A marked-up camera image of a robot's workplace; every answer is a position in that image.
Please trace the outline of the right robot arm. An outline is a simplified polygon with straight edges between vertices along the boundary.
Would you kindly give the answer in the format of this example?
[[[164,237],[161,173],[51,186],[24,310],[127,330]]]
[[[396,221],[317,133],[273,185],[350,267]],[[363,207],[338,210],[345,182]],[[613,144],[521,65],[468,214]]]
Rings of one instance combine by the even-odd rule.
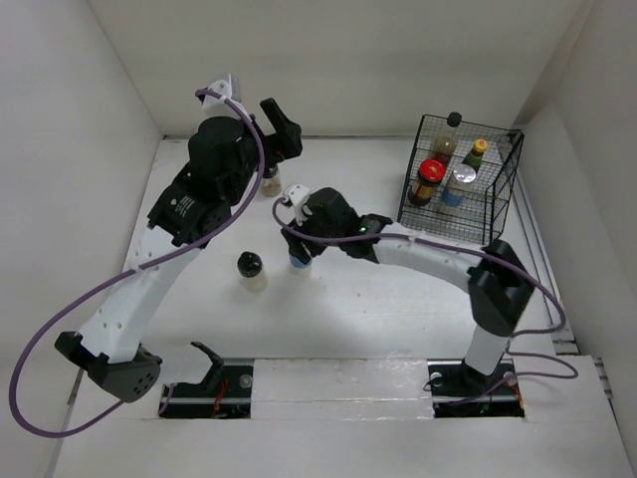
[[[496,240],[476,248],[436,242],[388,217],[357,214],[330,187],[311,192],[293,185],[280,203],[295,215],[283,225],[282,234],[298,269],[307,268],[326,248],[336,247],[352,259],[423,273],[466,293],[476,324],[470,346],[461,363],[431,379],[430,387],[465,398],[495,384],[497,366],[534,291],[509,243]]]

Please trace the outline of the silver lid shaker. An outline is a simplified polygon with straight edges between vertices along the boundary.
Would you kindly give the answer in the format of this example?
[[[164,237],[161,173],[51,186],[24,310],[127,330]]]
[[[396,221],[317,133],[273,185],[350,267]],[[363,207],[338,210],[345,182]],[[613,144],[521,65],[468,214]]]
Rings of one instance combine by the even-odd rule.
[[[308,276],[312,270],[313,258],[307,252],[296,251],[290,253],[292,272],[299,276]]]
[[[441,194],[439,211],[445,214],[454,213],[460,208],[467,194],[477,179],[477,172],[463,163],[456,165]]]

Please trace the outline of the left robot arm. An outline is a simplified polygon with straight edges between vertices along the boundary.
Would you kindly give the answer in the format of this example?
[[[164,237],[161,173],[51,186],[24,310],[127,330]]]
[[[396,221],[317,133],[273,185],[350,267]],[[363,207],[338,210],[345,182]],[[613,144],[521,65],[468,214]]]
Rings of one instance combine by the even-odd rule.
[[[128,273],[76,332],[62,332],[56,350],[102,390],[131,403],[158,381],[162,360],[141,343],[145,329],[177,277],[228,223],[253,175],[301,155],[301,127],[274,99],[260,107],[274,128],[217,116],[188,140],[188,160],[147,215]]]

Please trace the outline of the red lid sauce jar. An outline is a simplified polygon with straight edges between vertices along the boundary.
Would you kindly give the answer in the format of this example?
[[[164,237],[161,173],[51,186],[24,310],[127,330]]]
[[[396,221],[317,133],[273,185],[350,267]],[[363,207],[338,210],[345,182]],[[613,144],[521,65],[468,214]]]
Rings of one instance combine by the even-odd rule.
[[[446,175],[446,166],[437,159],[427,158],[419,166],[416,182],[408,191],[408,199],[415,206],[427,205]]]

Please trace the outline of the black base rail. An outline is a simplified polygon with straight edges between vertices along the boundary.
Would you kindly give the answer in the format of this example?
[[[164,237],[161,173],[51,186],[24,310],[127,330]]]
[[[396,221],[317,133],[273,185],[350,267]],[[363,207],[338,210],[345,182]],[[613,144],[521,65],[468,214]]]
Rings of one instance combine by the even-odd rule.
[[[458,360],[419,358],[229,361],[211,388],[167,386],[167,419],[419,420],[524,416],[519,391],[502,383],[505,360],[483,378]]]

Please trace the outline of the black cap shaker back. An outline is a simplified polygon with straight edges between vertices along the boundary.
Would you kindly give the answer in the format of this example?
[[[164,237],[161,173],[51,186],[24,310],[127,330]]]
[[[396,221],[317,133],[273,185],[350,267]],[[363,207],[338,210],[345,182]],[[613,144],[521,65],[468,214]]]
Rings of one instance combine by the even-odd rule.
[[[268,168],[264,173],[260,186],[261,193],[266,197],[275,197],[282,191],[280,170],[277,165]]]

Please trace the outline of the black cap shaker front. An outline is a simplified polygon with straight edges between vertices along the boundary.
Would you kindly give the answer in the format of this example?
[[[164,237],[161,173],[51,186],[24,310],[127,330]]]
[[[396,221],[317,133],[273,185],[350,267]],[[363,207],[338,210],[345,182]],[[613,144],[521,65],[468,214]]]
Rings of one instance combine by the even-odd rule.
[[[244,251],[238,258],[237,270],[242,286],[252,293],[266,289],[268,279],[261,257],[250,251]]]

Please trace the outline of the black cap shaker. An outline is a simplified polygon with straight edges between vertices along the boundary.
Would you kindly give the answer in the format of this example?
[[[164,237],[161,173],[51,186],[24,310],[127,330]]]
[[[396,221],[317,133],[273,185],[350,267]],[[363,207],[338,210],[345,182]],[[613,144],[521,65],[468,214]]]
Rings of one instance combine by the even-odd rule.
[[[261,257],[250,251],[244,251],[238,258],[237,270],[242,286],[252,293],[266,289],[268,279]]]
[[[264,173],[260,186],[261,193],[266,197],[275,197],[282,191],[280,170],[277,165],[268,168]]]

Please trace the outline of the tall black cap sauce bottle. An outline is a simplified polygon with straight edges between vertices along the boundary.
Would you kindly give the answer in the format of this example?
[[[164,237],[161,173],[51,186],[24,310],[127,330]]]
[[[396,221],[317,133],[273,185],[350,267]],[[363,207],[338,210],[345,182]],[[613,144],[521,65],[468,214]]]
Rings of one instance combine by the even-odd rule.
[[[436,133],[431,145],[431,158],[441,162],[446,167],[458,146],[457,129],[462,122],[462,115],[451,112],[447,116],[444,126]]]

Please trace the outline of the white tape panel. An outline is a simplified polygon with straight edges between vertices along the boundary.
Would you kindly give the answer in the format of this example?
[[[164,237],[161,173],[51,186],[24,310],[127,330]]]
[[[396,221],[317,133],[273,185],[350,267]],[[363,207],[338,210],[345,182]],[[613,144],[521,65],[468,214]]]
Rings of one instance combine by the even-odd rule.
[[[433,417],[427,362],[413,358],[259,359],[255,420],[416,421]]]

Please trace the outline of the yellow cap green label bottle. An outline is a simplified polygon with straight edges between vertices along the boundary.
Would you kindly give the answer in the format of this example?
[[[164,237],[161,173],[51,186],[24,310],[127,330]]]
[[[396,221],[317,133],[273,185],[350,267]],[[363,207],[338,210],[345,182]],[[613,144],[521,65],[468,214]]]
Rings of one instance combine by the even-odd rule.
[[[484,154],[488,148],[489,142],[486,139],[476,139],[471,150],[464,157],[462,163],[470,166],[474,171],[478,172],[482,165]]]

